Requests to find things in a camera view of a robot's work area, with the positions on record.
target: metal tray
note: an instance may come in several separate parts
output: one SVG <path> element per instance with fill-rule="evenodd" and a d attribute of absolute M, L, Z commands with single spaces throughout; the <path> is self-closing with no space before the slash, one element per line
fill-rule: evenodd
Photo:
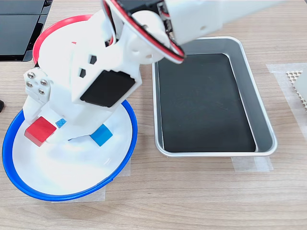
<path fill-rule="evenodd" d="M 153 64 L 154 132 L 155 144 L 158 150 L 168 157 L 268 156 L 272 154 L 277 148 L 277 139 L 265 111 L 240 41 L 233 37 L 200 38 L 185 44 L 183 49 L 187 55 L 224 54 L 228 57 L 245 116 L 256 147 L 255 151 L 237 152 L 173 152 L 165 150 L 160 104 L 158 62 Z"/>

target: cable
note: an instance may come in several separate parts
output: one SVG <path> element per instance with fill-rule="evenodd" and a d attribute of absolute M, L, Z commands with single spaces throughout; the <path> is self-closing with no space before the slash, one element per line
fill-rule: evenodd
<path fill-rule="evenodd" d="M 172 49 L 169 49 L 155 37 L 148 33 L 136 20 L 134 20 L 128 13 L 122 8 L 117 0 L 106 0 L 109 6 L 117 13 L 121 20 L 126 23 L 139 37 L 141 37 L 151 47 L 161 53 L 170 61 L 180 64 L 184 61 L 185 54 L 180 46 L 170 39 Z"/>
<path fill-rule="evenodd" d="M 109 23 L 110 23 L 110 27 L 111 27 L 111 33 L 112 33 L 112 36 L 111 36 L 111 39 L 110 39 L 110 42 L 109 42 L 109 46 L 113 44 L 113 42 L 116 40 L 116 30 L 115 30 L 115 25 L 114 25 L 114 22 L 113 22 L 113 19 L 112 19 L 112 14 L 111 14 L 111 10 L 108 6 L 108 4 L 106 3 L 105 0 L 102 1 L 102 9 L 105 13 L 105 15 L 107 15 L 109 17 Z"/>
<path fill-rule="evenodd" d="M 161 9 L 161 14 L 167 19 L 170 19 L 169 13 L 165 13 L 162 9 Z"/>

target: hole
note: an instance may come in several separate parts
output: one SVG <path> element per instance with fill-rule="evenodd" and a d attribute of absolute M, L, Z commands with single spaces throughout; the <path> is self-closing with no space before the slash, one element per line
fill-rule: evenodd
<path fill-rule="evenodd" d="M 85 69 L 81 69 L 79 77 L 84 78 L 86 75 Z"/>
<path fill-rule="evenodd" d="M 91 55 L 91 60 L 90 60 L 90 64 L 95 64 L 95 62 L 97 61 L 97 57 L 96 56 L 93 56 Z"/>

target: wooden table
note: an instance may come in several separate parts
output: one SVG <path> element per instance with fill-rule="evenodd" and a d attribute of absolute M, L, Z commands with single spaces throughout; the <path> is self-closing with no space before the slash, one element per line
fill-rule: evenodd
<path fill-rule="evenodd" d="M 94 13 L 100 1 L 55 1 L 46 22 Z M 304 230 L 307 144 L 266 64 L 307 62 L 307 5 L 295 0 L 245 17 L 213 35 L 238 38 L 276 132 L 272 172 L 235 172 L 230 158 L 163 156 L 154 145 L 151 67 L 130 98 L 139 124 L 131 176 L 106 186 L 104 202 L 61 204 L 20 192 L 0 166 L 1 230 Z M 32 62 L 0 63 L 0 143 L 26 95 Z"/>

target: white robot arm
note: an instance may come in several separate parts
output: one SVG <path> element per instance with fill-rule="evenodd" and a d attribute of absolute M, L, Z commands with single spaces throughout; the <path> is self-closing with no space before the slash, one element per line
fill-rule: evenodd
<path fill-rule="evenodd" d="M 103 9 L 82 24 L 76 41 L 61 47 L 63 55 L 40 48 L 36 67 L 24 74 L 25 120 L 65 121 L 46 139 L 49 143 L 90 135 L 142 84 L 140 64 L 162 58 L 180 64 L 185 57 L 180 45 L 279 2 L 102 1 Z"/>

